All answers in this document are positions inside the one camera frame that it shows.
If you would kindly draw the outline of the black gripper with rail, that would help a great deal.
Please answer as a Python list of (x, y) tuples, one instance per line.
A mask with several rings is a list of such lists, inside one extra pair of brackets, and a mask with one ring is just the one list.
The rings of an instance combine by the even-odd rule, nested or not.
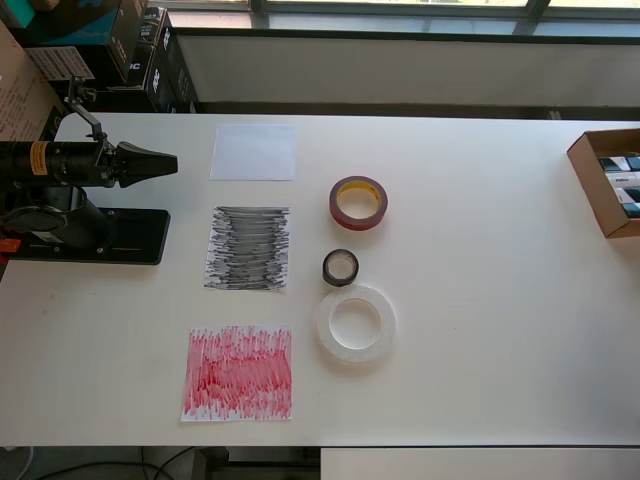
[(177, 157), (120, 142), (118, 146), (104, 146), (96, 161), (99, 185), (112, 188), (121, 182), (122, 188), (136, 183), (178, 172)]

